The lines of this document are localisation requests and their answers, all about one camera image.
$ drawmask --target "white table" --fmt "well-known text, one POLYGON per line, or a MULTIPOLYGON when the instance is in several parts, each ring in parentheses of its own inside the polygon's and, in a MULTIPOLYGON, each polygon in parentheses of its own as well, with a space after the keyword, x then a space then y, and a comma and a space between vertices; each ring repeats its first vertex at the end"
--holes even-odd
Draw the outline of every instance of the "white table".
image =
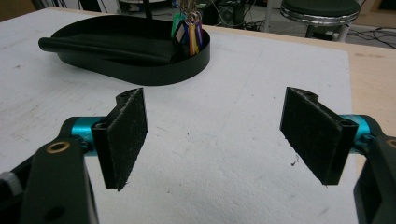
MULTIPOLYGON (((0 171, 52 140, 65 119, 106 115, 117 94, 139 87, 39 49, 40 37, 89 17, 45 9, 0 23, 0 171)), ((303 162, 290 165, 296 154, 279 130, 287 86, 352 112, 347 53, 209 34, 202 73, 145 88, 148 137, 125 189, 105 189, 97 159, 86 159, 100 221, 356 223, 355 158, 339 186, 321 186, 303 162)))

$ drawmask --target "white tabletop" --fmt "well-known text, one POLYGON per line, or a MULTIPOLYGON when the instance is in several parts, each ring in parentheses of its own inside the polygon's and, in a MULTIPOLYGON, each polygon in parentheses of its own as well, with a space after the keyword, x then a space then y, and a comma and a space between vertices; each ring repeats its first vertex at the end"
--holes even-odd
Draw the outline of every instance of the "white tabletop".
MULTIPOLYGON (((69 117, 105 116, 139 86, 62 63, 37 41, 89 18, 40 10, 0 23, 0 171, 11 170, 69 117)), ((211 60, 196 77, 145 87, 148 136, 129 183, 105 189, 87 158, 102 223, 356 223, 355 160, 325 187, 279 130, 287 86, 351 113, 347 54, 210 32, 211 60)))

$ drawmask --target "floor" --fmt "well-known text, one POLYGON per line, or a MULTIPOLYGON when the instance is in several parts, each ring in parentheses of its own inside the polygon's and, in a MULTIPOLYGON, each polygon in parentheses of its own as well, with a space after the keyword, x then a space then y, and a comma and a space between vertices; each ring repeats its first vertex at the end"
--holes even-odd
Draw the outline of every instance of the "floor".
MULTIPOLYGON (((252 6, 248 11, 246 6, 245 22, 256 21, 260 25, 260 31, 263 31, 266 7, 252 6)), ((157 20, 171 21, 173 14, 179 12, 178 8, 171 7, 154 7, 152 9, 153 17, 157 20)), ((144 17, 144 12, 135 12, 134 16, 144 17)), ((270 33, 280 35, 293 35, 304 37, 306 26, 302 23, 290 21, 280 15, 278 9, 273 9, 270 21, 270 33)), ((366 46, 375 46, 380 48, 396 48, 396 30, 395 29, 382 29, 375 30, 377 27, 351 25, 346 42, 351 44, 359 44, 366 46)))

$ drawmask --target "stool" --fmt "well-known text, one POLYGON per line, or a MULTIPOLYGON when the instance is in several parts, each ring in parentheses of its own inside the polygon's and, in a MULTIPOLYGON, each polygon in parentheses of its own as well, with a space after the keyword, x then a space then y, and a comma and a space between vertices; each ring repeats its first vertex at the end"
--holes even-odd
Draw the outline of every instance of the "stool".
MULTIPOLYGON (((345 25, 354 21, 361 6, 354 0, 283 0, 280 14, 308 25, 305 37, 312 37, 317 26, 345 25)), ((347 36, 340 34, 341 41, 347 36)))

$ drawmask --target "black stool seat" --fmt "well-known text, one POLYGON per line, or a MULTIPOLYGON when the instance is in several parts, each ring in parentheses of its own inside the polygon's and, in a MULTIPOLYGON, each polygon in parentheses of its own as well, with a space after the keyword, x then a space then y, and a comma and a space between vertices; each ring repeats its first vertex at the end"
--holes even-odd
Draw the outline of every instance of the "black stool seat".
POLYGON ((290 11, 323 17, 350 15, 361 9, 354 0, 283 0, 282 5, 290 11))

